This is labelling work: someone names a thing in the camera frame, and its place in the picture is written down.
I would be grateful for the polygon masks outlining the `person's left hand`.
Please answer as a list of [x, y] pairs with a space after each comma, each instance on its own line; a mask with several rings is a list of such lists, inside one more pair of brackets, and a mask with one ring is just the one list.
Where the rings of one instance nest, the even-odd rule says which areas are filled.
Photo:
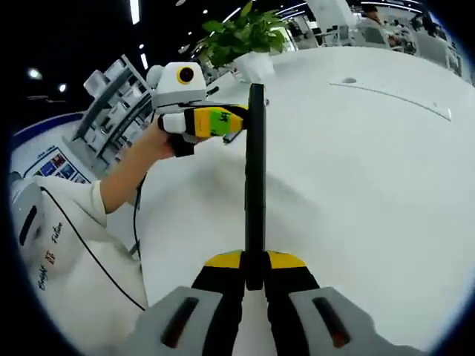
[[170, 135], [161, 130], [157, 116], [145, 130], [144, 137], [155, 160], [169, 159], [175, 156], [170, 143]]

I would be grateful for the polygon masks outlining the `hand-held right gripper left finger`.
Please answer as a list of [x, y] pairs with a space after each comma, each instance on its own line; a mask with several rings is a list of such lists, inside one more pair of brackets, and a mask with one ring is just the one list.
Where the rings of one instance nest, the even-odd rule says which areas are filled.
[[192, 286], [179, 286], [144, 311], [125, 355], [230, 355], [242, 317], [243, 251], [206, 261]]

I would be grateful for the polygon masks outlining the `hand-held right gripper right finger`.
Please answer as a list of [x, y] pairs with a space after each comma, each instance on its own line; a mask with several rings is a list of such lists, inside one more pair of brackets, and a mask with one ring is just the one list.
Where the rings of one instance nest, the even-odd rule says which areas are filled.
[[268, 251], [264, 287], [279, 355], [423, 355], [376, 332], [371, 316], [332, 287], [320, 287], [303, 260]]

